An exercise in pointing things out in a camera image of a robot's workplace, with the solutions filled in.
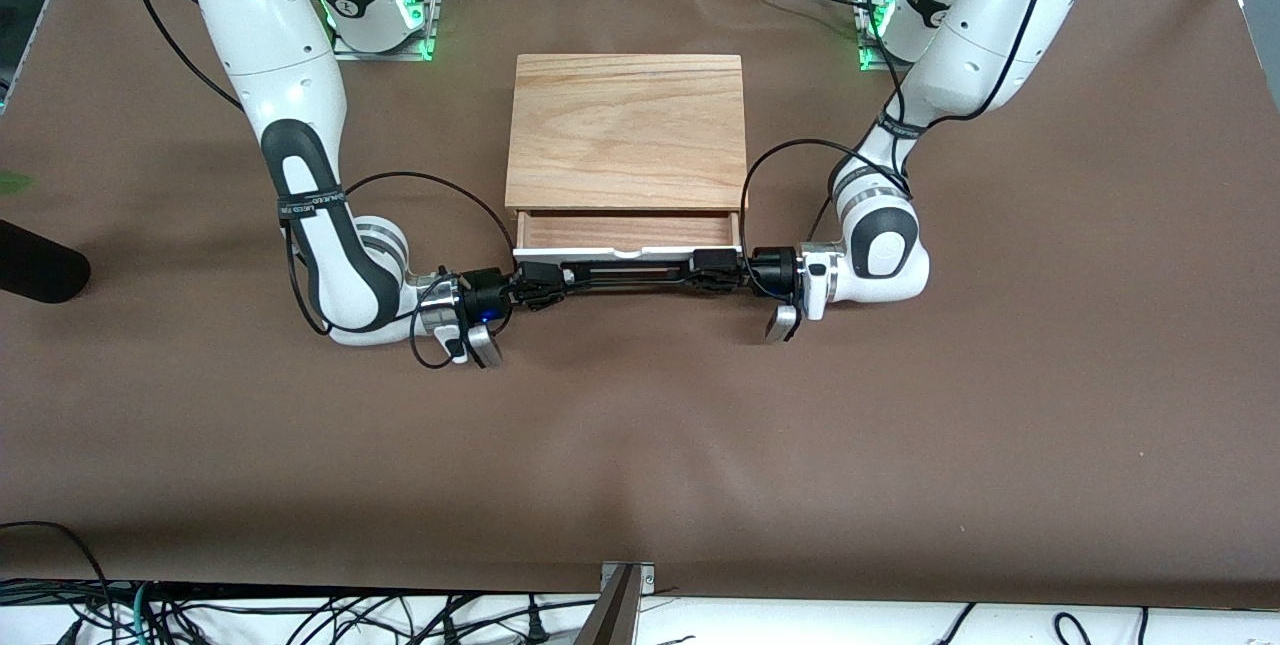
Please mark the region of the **black metal drawer handle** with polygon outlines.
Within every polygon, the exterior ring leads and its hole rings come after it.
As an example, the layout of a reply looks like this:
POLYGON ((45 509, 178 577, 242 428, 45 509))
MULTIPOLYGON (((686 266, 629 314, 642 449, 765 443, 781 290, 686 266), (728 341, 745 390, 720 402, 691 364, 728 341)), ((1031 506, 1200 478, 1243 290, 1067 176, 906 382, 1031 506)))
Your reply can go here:
POLYGON ((630 288, 663 288, 687 285, 694 280, 687 261, 570 261, 559 265, 570 291, 603 291, 630 288))

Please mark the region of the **white-fronted wooden drawer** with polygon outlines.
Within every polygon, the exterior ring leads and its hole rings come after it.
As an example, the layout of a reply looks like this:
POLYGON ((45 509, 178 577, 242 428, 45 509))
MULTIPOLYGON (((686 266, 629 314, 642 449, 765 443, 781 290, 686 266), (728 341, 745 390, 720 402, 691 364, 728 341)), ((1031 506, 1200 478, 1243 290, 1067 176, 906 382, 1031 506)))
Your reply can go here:
POLYGON ((521 261, 641 262, 689 259, 695 250, 742 250, 732 211, 517 212, 515 257, 521 261))

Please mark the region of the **light wooden drawer cabinet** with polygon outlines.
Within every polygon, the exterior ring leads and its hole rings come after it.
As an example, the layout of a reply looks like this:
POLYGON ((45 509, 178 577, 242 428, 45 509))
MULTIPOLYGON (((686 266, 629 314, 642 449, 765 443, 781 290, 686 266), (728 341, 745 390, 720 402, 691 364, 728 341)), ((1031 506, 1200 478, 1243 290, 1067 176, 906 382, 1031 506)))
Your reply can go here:
POLYGON ((746 157, 736 54, 517 58, 512 211, 730 211, 746 157))

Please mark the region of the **brown table cover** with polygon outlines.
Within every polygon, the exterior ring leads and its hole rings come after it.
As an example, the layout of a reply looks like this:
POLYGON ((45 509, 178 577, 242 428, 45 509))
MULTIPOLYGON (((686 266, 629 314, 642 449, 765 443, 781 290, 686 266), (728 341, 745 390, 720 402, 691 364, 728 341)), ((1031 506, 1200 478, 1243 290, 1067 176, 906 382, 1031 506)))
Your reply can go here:
POLYGON ((244 116, 140 0, 49 0, 0 218, 84 294, 0 294, 0 522, 113 578, 1280 608, 1280 113, 1234 0, 1076 0, 909 168, 928 288, 791 343, 763 299, 517 314, 499 370, 291 297, 244 116))

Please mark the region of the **black round-ended cylinder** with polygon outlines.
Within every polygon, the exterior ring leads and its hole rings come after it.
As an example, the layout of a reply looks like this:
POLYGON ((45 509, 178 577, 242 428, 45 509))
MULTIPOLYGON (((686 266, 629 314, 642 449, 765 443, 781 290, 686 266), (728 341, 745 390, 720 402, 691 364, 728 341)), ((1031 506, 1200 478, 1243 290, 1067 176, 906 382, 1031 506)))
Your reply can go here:
POLYGON ((58 305, 84 291, 90 276, 90 261, 78 250, 0 218, 0 291, 58 305))

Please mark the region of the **aluminium arm base plate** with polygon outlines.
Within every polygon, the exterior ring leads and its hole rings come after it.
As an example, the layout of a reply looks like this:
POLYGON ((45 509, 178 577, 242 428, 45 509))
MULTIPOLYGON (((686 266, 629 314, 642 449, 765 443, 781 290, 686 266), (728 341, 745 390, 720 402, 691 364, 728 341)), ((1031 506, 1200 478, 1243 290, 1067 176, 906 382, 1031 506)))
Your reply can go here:
POLYGON ((852 0, 852 3, 858 4, 855 27, 861 70, 891 70, 891 68, 895 72, 906 70, 910 63, 887 54, 883 49, 883 38, 896 10, 896 1, 852 0))
POLYGON ((434 54, 443 0, 379 0, 366 8, 360 20, 339 17, 325 4, 325 19, 339 61, 430 61, 434 54), (357 44, 399 44, 385 51, 361 51, 344 38, 357 35, 357 44))

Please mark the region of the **aluminium profile bracket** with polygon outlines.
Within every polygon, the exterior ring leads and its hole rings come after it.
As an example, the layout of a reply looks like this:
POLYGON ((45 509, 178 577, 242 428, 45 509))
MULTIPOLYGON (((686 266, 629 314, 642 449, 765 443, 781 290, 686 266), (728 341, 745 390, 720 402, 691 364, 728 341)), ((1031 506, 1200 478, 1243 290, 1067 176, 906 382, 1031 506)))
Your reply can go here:
POLYGON ((607 561, 602 591, 573 645, 635 645, 640 601, 655 591, 650 562, 607 561))

